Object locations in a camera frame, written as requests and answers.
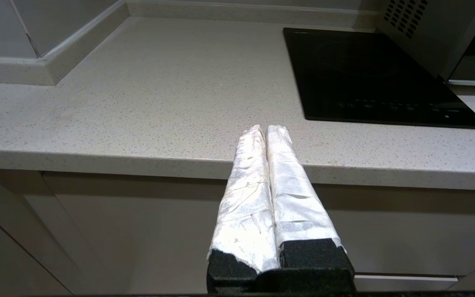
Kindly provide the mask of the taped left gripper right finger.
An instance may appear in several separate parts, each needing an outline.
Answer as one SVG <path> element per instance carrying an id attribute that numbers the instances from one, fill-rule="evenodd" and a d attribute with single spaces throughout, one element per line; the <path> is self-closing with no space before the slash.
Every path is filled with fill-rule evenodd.
<path id="1" fill-rule="evenodd" d="M 279 269 L 266 291 L 355 291 L 354 267 L 293 148 L 288 129 L 266 134 Z"/>

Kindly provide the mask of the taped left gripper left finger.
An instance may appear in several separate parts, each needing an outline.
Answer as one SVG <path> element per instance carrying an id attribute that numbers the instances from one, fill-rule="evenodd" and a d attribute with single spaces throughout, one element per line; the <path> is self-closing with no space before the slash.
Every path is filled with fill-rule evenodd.
<path id="1" fill-rule="evenodd" d="M 252 292 L 279 269 L 266 142 L 259 125 L 239 137 L 207 254 L 209 293 Z"/>

